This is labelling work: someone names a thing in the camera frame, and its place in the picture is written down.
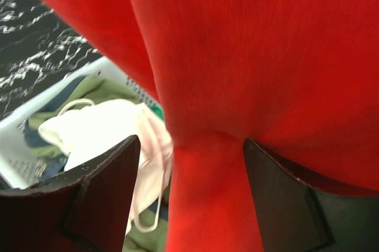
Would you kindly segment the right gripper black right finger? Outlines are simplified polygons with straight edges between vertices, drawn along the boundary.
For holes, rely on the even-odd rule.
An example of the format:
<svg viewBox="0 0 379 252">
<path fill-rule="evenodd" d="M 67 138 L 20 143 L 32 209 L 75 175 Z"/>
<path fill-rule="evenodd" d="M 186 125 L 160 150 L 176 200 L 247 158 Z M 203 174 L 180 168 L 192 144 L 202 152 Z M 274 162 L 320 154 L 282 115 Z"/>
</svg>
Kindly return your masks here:
<svg viewBox="0 0 379 252">
<path fill-rule="evenodd" d="M 264 251 L 378 251 L 378 192 L 243 145 Z"/>
</svg>

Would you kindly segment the olive green tank top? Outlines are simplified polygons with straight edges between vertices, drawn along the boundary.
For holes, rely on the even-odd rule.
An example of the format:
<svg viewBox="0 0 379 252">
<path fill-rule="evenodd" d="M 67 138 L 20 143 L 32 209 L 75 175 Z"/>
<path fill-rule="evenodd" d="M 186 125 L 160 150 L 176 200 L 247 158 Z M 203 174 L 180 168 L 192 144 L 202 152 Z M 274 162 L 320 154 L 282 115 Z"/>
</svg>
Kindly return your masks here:
<svg viewBox="0 0 379 252">
<path fill-rule="evenodd" d="M 113 99 L 126 99 L 135 104 L 144 103 L 130 88 L 114 80 L 102 76 L 85 76 L 85 80 L 82 82 L 84 84 L 84 89 L 86 90 L 85 96 L 82 98 L 90 99 L 95 104 Z M 132 227 L 130 231 L 126 230 L 123 246 L 124 251 L 165 250 L 168 229 L 169 190 L 170 187 L 168 185 L 163 192 L 161 204 L 154 202 L 139 215 L 141 224 L 150 227 L 154 223 L 155 214 L 158 213 L 159 222 L 157 228 L 154 231 L 147 233 L 140 232 L 136 227 Z"/>
</svg>

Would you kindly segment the red tank top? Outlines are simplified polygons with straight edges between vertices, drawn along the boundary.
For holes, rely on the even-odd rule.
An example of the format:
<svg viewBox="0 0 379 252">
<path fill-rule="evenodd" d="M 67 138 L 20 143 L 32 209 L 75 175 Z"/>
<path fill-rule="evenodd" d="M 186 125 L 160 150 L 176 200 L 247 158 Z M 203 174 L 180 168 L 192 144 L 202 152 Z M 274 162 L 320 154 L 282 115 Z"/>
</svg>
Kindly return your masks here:
<svg viewBox="0 0 379 252">
<path fill-rule="evenodd" d="M 168 251 L 293 251 L 280 186 L 256 217 L 243 143 L 325 192 L 350 251 L 378 239 L 378 0 L 43 0 L 162 106 L 174 142 Z"/>
</svg>

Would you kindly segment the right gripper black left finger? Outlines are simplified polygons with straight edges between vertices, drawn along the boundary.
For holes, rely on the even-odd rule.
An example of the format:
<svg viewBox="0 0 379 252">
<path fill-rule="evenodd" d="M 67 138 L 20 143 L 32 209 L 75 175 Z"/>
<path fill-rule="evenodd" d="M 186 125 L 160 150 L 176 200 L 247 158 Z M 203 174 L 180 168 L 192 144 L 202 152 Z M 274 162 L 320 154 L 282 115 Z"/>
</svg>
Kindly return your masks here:
<svg viewBox="0 0 379 252">
<path fill-rule="evenodd" d="M 25 189 L 1 191 L 1 250 L 121 251 L 139 164 L 132 135 Z"/>
</svg>

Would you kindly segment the white tank top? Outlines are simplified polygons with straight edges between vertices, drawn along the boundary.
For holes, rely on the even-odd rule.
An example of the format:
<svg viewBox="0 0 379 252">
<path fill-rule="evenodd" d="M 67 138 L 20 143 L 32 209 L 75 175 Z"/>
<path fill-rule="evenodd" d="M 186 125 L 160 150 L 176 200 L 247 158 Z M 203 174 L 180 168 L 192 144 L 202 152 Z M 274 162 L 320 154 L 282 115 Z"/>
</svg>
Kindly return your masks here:
<svg viewBox="0 0 379 252">
<path fill-rule="evenodd" d="M 65 170 L 105 153 L 131 135 L 138 136 L 139 166 L 126 230 L 136 227 L 147 233 L 157 228 L 158 213 L 150 227 L 141 224 L 139 215 L 152 203 L 162 203 L 171 176 L 174 147 L 164 121 L 146 104 L 126 99 L 95 104 L 90 99 L 76 99 L 43 122 L 38 134 L 68 157 Z"/>
</svg>

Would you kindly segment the navy blue tank top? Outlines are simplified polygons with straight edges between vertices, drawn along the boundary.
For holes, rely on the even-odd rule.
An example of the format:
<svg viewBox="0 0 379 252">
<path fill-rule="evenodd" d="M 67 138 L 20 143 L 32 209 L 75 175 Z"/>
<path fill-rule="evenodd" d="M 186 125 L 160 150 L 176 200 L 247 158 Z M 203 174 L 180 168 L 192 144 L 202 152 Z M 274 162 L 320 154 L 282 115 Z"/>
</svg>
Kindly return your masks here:
<svg viewBox="0 0 379 252">
<path fill-rule="evenodd" d="M 67 157 L 58 147 L 42 139 L 38 133 L 38 128 L 43 122 L 55 117 L 70 101 L 85 96 L 86 90 L 84 89 L 83 80 L 85 80 L 85 76 L 72 80 L 24 122 L 24 140 L 30 152 L 37 157 L 34 175 L 40 180 L 46 180 L 62 172 L 67 162 Z"/>
</svg>

